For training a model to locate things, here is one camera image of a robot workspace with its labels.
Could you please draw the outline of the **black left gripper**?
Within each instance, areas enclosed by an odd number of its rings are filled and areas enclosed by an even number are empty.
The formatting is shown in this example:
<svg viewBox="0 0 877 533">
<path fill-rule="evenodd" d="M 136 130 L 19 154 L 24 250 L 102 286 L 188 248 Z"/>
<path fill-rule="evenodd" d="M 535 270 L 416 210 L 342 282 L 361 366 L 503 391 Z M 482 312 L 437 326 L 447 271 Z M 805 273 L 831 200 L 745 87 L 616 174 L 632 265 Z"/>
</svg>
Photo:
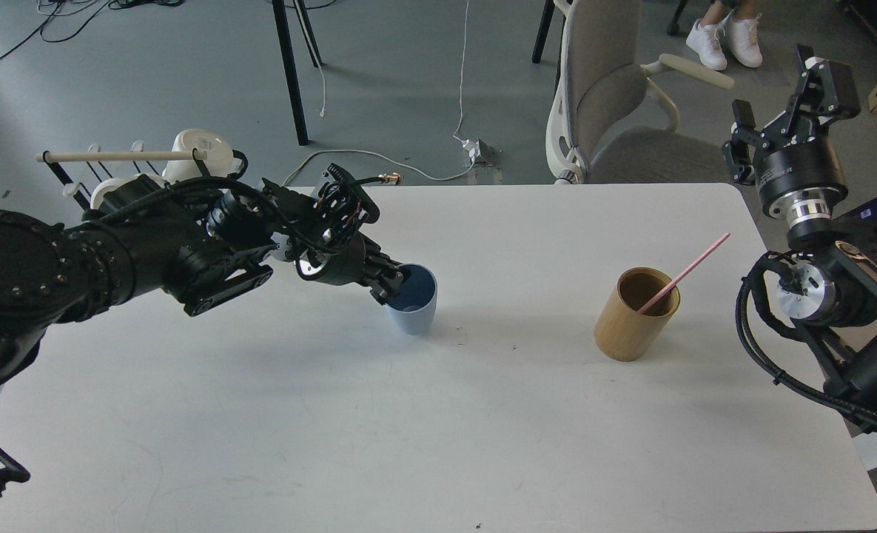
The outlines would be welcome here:
<svg viewBox="0 0 877 533">
<path fill-rule="evenodd" d="M 356 233 L 344 250 L 330 255 L 307 250 L 295 264 L 305 281 L 346 286 L 350 283 L 369 288 L 373 299 L 385 306 L 395 297 L 395 288 L 407 282 L 411 273 L 392 260 L 380 246 L 363 233 Z"/>
</svg>

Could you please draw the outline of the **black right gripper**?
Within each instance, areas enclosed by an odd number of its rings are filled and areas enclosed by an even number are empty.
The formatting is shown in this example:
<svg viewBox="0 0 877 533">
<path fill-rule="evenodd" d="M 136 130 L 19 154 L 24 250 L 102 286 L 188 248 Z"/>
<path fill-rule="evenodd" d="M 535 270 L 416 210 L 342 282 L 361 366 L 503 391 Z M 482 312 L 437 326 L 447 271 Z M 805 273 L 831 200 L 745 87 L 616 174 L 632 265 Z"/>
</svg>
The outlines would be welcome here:
<svg viewBox="0 0 877 533">
<path fill-rule="evenodd" d="M 764 215 L 788 223 L 830 220 L 847 196 L 844 173 L 830 139 L 830 126 L 861 112 L 850 65 L 820 58 L 796 45 L 800 79 L 781 115 L 783 145 L 756 130 L 749 101 L 732 102 L 731 138 L 723 145 L 733 182 L 756 186 Z"/>
</svg>

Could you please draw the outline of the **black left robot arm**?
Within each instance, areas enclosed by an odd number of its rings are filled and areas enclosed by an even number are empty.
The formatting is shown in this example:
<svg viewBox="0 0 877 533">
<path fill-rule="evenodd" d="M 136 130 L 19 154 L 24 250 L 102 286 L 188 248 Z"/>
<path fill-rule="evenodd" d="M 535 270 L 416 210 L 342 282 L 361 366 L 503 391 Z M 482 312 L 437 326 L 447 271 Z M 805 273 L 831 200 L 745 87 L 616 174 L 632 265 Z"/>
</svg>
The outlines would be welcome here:
<svg viewBox="0 0 877 533">
<path fill-rule="evenodd" d="M 379 304 L 410 290 L 411 271 L 361 226 L 380 210 L 337 166 L 310 195 L 231 178 L 158 185 L 141 175 L 77 227 L 0 209 L 0 387 L 27 368 L 53 324 L 79 323 L 160 289 L 198 316 L 262 286 L 279 252 L 309 282 L 367 287 Z M 0 494 L 28 470 L 0 448 Z"/>
</svg>

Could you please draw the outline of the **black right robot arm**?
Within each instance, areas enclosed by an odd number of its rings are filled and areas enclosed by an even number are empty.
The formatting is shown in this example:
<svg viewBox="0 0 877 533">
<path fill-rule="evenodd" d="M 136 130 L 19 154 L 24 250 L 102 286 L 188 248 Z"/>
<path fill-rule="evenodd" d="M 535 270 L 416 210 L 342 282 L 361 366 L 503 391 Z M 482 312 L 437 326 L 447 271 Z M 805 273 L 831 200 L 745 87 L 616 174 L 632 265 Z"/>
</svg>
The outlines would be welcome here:
<svg viewBox="0 0 877 533">
<path fill-rule="evenodd" d="M 804 398 L 877 432 L 877 197 L 844 215 L 841 163 L 827 134 L 861 110 L 850 67 L 796 45 L 789 104 L 763 129 L 748 101 L 733 102 L 723 155 L 733 182 L 756 188 L 763 213 L 786 222 L 786 252 L 766 252 L 743 277 L 737 335 L 749 356 Z M 791 377 L 753 337 L 748 307 L 783 338 L 807 344 L 826 375 L 816 390 Z"/>
</svg>

